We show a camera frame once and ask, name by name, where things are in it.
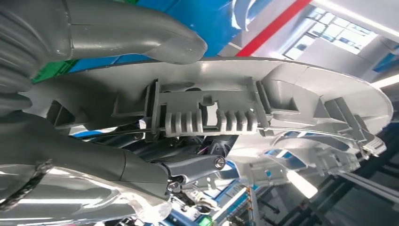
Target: metal screw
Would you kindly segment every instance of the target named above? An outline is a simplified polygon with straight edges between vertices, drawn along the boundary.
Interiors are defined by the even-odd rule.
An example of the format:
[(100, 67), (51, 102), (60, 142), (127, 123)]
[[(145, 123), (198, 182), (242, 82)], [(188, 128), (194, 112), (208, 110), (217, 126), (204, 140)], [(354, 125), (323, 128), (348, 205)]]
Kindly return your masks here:
[(218, 156), (215, 158), (215, 168), (217, 170), (223, 169), (225, 165), (226, 165), (226, 160), (222, 156)]
[(170, 184), (168, 184), (168, 191), (173, 191), (177, 187), (179, 187), (179, 183), (178, 182), (170, 183)]

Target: window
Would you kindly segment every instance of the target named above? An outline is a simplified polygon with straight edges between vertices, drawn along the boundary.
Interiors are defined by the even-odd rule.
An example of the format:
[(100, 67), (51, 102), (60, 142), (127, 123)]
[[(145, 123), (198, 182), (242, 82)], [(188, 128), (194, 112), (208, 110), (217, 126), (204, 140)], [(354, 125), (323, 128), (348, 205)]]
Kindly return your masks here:
[(315, 8), (307, 17), (314, 24), (283, 55), (296, 60), (316, 38), (323, 38), (353, 54), (358, 54), (376, 36), (361, 26), (339, 18), (320, 8)]

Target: black cable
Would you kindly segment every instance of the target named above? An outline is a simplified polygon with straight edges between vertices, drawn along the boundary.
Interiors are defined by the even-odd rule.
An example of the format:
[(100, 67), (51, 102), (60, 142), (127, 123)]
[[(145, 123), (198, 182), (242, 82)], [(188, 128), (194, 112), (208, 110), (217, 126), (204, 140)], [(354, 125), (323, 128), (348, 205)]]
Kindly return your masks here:
[(33, 191), (36, 186), (40, 183), (43, 177), (52, 169), (54, 166), (51, 164), (51, 160), (36, 165), (35, 172), (31, 176), (28, 182), (22, 186), (18, 191), (14, 192), (2, 203), (0, 203), (0, 212), (7, 212), (18, 205), (19, 201)]

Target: gray plastic part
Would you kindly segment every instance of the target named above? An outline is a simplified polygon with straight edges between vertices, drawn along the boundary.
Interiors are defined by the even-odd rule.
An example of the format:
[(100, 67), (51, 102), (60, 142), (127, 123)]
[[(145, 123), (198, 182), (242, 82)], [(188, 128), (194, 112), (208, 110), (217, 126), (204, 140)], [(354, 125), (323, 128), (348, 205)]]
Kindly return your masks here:
[(109, 0), (65, 2), (74, 58), (137, 53), (168, 63), (190, 64), (207, 50), (196, 33), (164, 13)]
[(217, 187), (228, 186), (236, 179), (240, 179), (236, 169), (222, 170), (211, 174), (208, 177), (201, 178), (194, 183), (183, 185), (182, 191), (190, 192), (193, 190), (206, 191), (209, 190), (209, 188), (216, 189)]
[[(2, 165), (1, 172), (0, 197), (9, 197), (29, 180), (34, 166)], [(57, 167), (17, 206), (1, 213), (1, 225), (85, 225), (134, 215), (128, 202), (115, 202), (119, 192), (109, 184)]]
[[(187, 64), (202, 57), (207, 49), (204, 41), (163, 13), (108, 0), (2, 0), (0, 21), (0, 115), (3, 116), (0, 118), (0, 165), (35, 165), (52, 159), (56, 166), (123, 181), (127, 186), (136, 187), (137, 183), (143, 190), (162, 197), (167, 183), (162, 168), (126, 150), (59, 135), (47, 120), (18, 111), (32, 105), (29, 98), (18, 92), (29, 90), (30, 79), (51, 61), (137, 53), (169, 63)], [(64, 85), (58, 84), (52, 89)], [(51, 92), (44, 95), (56, 98)], [(93, 104), (100, 106), (95, 113), (78, 109), (76, 114), (70, 105), (64, 106), (59, 101), (49, 115), (56, 116), (52, 122), (64, 129), (65, 124), (75, 121), (90, 117), (101, 119), (102, 113), (108, 116), (112, 112), (101, 111), (101, 102), (108, 103), (109, 99), (113, 102), (116, 97), (103, 96), (94, 101)], [(133, 119), (137, 118), (133, 115), (116, 122), (103, 121), (102, 125), (127, 124)], [(153, 175), (144, 178), (141, 172)], [(147, 189), (153, 184), (157, 184), (157, 188)]]
[(175, 148), (174, 145), (177, 141), (178, 140), (175, 138), (161, 139), (157, 142), (146, 142), (145, 140), (140, 140), (134, 144), (126, 146), (125, 149), (132, 151), (144, 161), (151, 162), (155, 159), (178, 155), (181, 153), (195, 153), (199, 148), (199, 145)]
[[(132, 72), (140, 76), (131, 76)], [(185, 92), (187, 89), (201, 91)], [(251, 160), (259, 164), (257, 167), (253, 167), (252, 162), (243, 164), (244, 173), (240, 176), (247, 177), (250, 183), (262, 181), (264, 185), (286, 183), (287, 178), (281, 173), (286, 169), (319, 174), (356, 169), (359, 161), (386, 149), (373, 134), (381, 131), (392, 117), (387, 96), (365, 81), (310, 65), (267, 58), (219, 57), (191, 65), (144, 62), (97, 68), (37, 84), (28, 96), (42, 106), (32, 113), (46, 116), (47, 106), (57, 97), (75, 118), (82, 109), (88, 115), (96, 113), (96, 99), (110, 97), (101, 105), (107, 110), (103, 112), (112, 112), (117, 100), (118, 109), (123, 109), (125, 117), (104, 113), (99, 118), (87, 117), (76, 122), (94, 127), (101, 127), (103, 121), (118, 123), (117, 120), (136, 115), (150, 119), (148, 128), (153, 134), (159, 131), (157, 127), (162, 126), (160, 122), (164, 120), (169, 137), (256, 136), (260, 130), (265, 146), (256, 153), (259, 159)], [(209, 118), (217, 118), (215, 127), (203, 126), (199, 105), (217, 105), (214, 115), (208, 112)], [(165, 116), (160, 114), (162, 108)], [(296, 135), (284, 137), (285, 132), (290, 131)], [(330, 140), (315, 141), (308, 138), (307, 133)], [(300, 166), (265, 156), (265, 151), (277, 149), (273, 145), (278, 141), (289, 143), (290, 139), (303, 145), (302, 150), (308, 150), (306, 153), (310, 155), (297, 154), (302, 162)], [(341, 143), (350, 148), (342, 150), (332, 145)], [(235, 153), (237, 144), (230, 154)], [(243, 151), (247, 152), (253, 145), (247, 144)], [(297, 147), (280, 145), (288, 152), (299, 152)], [(267, 177), (265, 170), (273, 176)]]
[(184, 178), (182, 183), (188, 184), (218, 172), (219, 170), (215, 167), (217, 157), (222, 158), (222, 156), (215, 154), (180, 154), (157, 159), (155, 162), (165, 166), (170, 176), (182, 176)]

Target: ceiling light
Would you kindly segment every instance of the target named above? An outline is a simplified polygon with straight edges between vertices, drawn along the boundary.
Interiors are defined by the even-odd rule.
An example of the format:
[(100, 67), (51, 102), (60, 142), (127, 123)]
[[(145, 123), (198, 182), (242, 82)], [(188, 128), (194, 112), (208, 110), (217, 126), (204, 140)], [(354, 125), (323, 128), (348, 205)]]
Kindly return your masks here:
[(392, 35), (395, 35), (395, 36), (399, 37), (399, 32), (398, 31), (396, 31), (396, 30), (394, 30), (392, 28), (386, 27), (386, 26), (384, 26), (384, 25), (382, 25), (380, 23), (377, 23), (377, 22), (375, 22), (373, 20), (370, 20), (370, 19), (368, 19), (368, 18), (366, 18), (364, 16), (361, 16), (361, 15), (355, 13), (355, 12), (352, 12), (352, 11), (348, 10), (347, 8), (344, 8), (344, 7), (339, 6), (339, 5), (335, 4), (335, 3), (332, 3), (331, 1), (328, 1), (328, 0), (314, 0), (313, 2), (317, 3), (317, 5), (321, 5), (321, 6), (329, 8), (329, 9), (335, 10), (337, 12), (340, 12), (342, 14), (345, 14), (348, 17), (351, 17), (351, 18), (356, 19), (358, 21), (361, 21), (361, 22), (363, 22), (365, 24), (368, 24), (368, 25), (370, 25), (372, 27), (375, 27), (378, 30), (385, 31), (387, 33), (390, 33)]
[(382, 88), (399, 82), (399, 74), (371, 83), (373, 87)]
[(317, 193), (317, 188), (297, 172), (288, 170), (287, 178), (302, 194), (304, 194), (304, 196), (306, 196), (306, 198), (310, 199)]

